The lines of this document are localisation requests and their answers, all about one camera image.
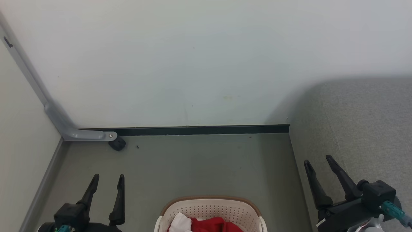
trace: gray couch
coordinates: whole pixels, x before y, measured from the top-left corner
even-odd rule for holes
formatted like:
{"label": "gray couch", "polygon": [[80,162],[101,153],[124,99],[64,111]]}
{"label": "gray couch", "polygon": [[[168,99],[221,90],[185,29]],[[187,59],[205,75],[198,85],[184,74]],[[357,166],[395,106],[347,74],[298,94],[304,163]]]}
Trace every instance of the gray couch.
{"label": "gray couch", "polygon": [[[332,155],[355,183],[382,180],[412,214],[412,78],[347,79],[320,84],[302,97],[290,140],[313,231],[317,211],[303,161],[308,159],[334,202],[344,192],[325,159]],[[410,231],[398,221],[387,232]]]}

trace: brown basket rim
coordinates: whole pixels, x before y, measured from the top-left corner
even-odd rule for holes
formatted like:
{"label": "brown basket rim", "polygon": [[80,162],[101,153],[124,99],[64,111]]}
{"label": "brown basket rim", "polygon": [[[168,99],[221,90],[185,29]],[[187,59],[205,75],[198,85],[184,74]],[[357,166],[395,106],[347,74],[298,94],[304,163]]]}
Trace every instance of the brown basket rim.
{"label": "brown basket rim", "polygon": [[240,201],[240,202],[243,202],[243,203],[246,203],[246,204],[250,205],[250,207],[252,207],[255,210],[258,217],[262,216],[262,214],[260,213],[260,210],[257,208],[257,206],[253,202],[249,201],[248,199],[241,198],[241,197],[236,197],[236,196],[219,196],[219,195],[184,196],[184,197],[176,198],[176,199],[172,200],[171,202],[169,202],[163,208],[160,215],[162,217],[164,217],[164,213],[166,212],[166,210],[176,202],[187,201],[187,200],[202,200],[202,199],[220,199],[220,200]]}

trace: gray floor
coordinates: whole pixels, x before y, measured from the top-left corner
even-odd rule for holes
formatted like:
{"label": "gray floor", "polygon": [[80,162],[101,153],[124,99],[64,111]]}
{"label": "gray floor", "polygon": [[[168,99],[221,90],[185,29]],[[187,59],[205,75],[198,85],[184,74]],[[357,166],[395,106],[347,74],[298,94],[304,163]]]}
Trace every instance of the gray floor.
{"label": "gray floor", "polygon": [[53,221],[63,203],[81,199],[100,174],[90,210],[108,224],[119,175],[125,175],[123,232],[152,232],[162,208],[190,195],[228,195],[251,200],[269,231],[310,231],[289,134],[124,137],[121,152],[107,143],[74,142],[68,148],[38,226]]}

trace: metal bracket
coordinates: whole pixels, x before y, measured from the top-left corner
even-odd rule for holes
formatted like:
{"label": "metal bracket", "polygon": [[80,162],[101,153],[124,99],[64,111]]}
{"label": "metal bracket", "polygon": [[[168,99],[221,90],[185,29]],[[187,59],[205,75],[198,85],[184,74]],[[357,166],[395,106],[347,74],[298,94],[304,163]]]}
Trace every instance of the metal bracket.
{"label": "metal bracket", "polygon": [[116,132],[75,129],[50,103],[44,105],[44,111],[65,141],[113,141],[117,138]]}
{"label": "metal bracket", "polygon": [[29,82],[30,86],[36,93],[39,100],[44,104],[44,110],[49,116],[50,120],[60,132],[65,141],[113,141],[117,138],[116,132],[103,132],[96,130],[78,130],[69,123],[68,120],[57,110],[57,108],[48,100],[48,97],[44,94],[39,80],[34,78],[32,71],[29,70],[26,63],[17,51],[17,44],[13,46],[12,40],[7,36],[3,27],[0,25],[0,38],[3,38],[3,44],[8,48],[9,53],[13,57],[17,66]]}

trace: laundry basket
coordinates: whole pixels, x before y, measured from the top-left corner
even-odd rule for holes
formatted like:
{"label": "laundry basket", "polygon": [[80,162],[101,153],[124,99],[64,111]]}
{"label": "laundry basket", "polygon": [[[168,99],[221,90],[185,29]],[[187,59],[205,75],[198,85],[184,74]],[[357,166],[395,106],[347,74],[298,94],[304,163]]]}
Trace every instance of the laundry basket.
{"label": "laundry basket", "polygon": [[167,232],[178,212],[198,220],[222,217],[226,222],[237,225],[243,232],[267,232],[265,221],[252,202],[227,196],[190,196],[175,199],[162,210],[154,232]]}

